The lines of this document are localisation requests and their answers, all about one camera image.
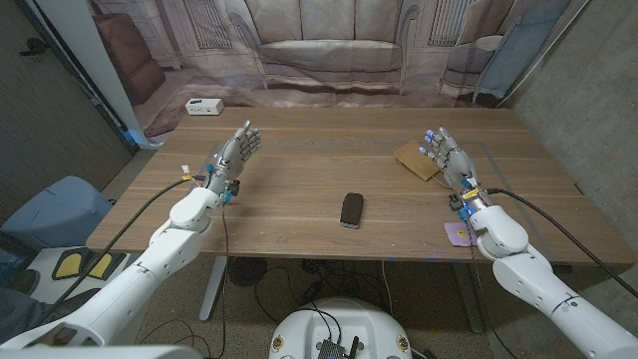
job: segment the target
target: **yellow pad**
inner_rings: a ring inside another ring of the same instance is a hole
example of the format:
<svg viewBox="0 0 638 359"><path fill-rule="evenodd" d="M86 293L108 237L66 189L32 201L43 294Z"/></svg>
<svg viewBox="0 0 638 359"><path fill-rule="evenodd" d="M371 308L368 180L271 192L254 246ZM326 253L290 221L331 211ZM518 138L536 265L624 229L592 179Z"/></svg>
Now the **yellow pad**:
<svg viewBox="0 0 638 359"><path fill-rule="evenodd" d="M56 277L64 277L69 275L75 275L80 272L80 264L82 263L82 255L80 253L73 253L62 260L58 270L56 271Z"/></svg>
<svg viewBox="0 0 638 359"><path fill-rule="evenodd" d="M437 164L419 153L419 144L414 140L396 150L395 157L397 162L408 168L421 180L428 181L439 171Z"/></svg>
<svg viewBox="0 0 638 359"><path fill-rule="evenodd" d="M104 272L107 270L107 268L109 268L111 260L113 260L113 257L107 253L104 257L102 257L102 259L100 259L98 265L96 265L93 270L91 270L91 273L89 273L89 275L97 278L102 278Z"/></svg>

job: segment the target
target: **robotic arm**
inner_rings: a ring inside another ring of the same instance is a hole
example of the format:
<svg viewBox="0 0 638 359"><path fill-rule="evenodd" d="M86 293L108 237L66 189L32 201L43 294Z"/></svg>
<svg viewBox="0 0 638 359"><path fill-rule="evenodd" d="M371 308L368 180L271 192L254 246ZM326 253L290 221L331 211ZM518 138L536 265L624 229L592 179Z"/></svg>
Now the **robotic arm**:
<svg viewBox="0 0 638 359"><path fill-rule="evenodd" d="M68 316L7 341L1 349L52 346L105 346L142 310L160 283L193 261L212 228L207 210L218 209L250 156L261 147L259 130L246 121L216 155L202 187L170 210L149 248L93 298Z"/></svg>
<svg viewBox="0 0 638 359"><path fill-rule="evenodd" d="M426 141L429 147L419 151L437 163L454 188L451 207L478 234L478 250L493 261L498 283L545 314L586 357L635 357L638 339L554 275L525 229L493 204L474 162L448 131L429 130Z"/></svg>

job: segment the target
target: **table leg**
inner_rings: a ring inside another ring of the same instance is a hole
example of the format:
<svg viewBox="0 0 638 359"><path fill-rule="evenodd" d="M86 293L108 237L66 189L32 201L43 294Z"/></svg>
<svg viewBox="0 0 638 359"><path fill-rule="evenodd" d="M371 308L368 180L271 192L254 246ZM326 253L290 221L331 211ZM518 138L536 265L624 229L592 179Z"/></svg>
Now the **table leg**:
<svg viewBox="0 0 638 359"><path fill-rule="evenodd" d="M199 320L201 321L208 321L210 317L212 317L212 308L215 305L219 289L221 289L223 285L226 260L228 260L228 258L225 256L216 257L212 265L206 292L203 294L203 300L201 301L201 309L199 309Z"/></svg>
<svg viewBox="0 0 638 359"><path fill-rule="evenodd" d="M480 317L479 301L477 300L474 281L470 276L469 264L453 263L452 270L455 273L463 305L466 308L470 330L474 334L483 333L484 327L482 318Z"/></svg>

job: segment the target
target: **cardboard piece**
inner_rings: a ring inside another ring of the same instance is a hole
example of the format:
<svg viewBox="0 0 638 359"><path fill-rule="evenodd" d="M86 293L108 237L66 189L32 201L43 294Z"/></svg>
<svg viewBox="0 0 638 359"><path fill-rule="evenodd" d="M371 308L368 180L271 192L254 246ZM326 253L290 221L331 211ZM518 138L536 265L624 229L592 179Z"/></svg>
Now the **cardboard piece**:
<svg viewBox="0 0 638 359"><path fill-rule="evenodd" d="M405 166L421 180L428 181L434 176L439 167L427 157L419 153L419 143L411 140L405 146L395 151L397 162Z"/></svg>

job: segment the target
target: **wood grain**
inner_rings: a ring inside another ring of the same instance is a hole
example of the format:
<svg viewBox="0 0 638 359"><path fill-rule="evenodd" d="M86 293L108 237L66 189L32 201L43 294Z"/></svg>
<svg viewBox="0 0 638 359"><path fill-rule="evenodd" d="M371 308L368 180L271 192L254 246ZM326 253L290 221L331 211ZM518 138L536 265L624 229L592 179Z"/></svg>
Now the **wood grain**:
<svg viewBox="0 0 638 359"><path fill-rule="evenodd" d="M426 129L446 126L475 159L485 187L506 187L555 216L601 259L634 262L633 251L573 186L551 156L510 110L476 109L225 109L218 117L186 117L89 238L101 248L144 202L180 176L180 165L199 169L211 148L246 119L264 147L246 165L241 192L226 206L231 255L314 258L471 261L453 247L444 222L459 221L450 192L423 182L397 164L394 150ZM161 197L116 244L142 251L187 186ZM359 229L339 225L344 195L364 196ZM493 198L529 232L555 263L590 260L550 223L512 199ZM219 213L203 252L223 254ZM484 260L475 250L478 259Z"/></svg>

